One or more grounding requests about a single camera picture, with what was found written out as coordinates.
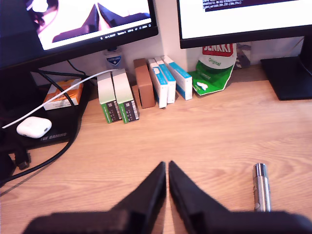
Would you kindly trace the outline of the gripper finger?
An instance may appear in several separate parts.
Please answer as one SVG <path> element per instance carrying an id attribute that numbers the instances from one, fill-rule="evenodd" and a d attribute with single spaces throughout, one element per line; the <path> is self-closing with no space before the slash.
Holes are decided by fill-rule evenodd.
<path id="1" fill-rule="evenodd" d="M 150 234 L 166 198 L 166 164 L 160 162 L 154 170 L 112 207 L 113 211 L 124 210 L 128 220 L 123 234 Z"/>
<path id="2" fill-rule="evenodd" d="M 201 190 L 174 161 L 169 162 L 169 189 L 188 233 L 220 233 L 210 218 L 229 211 Z"/>

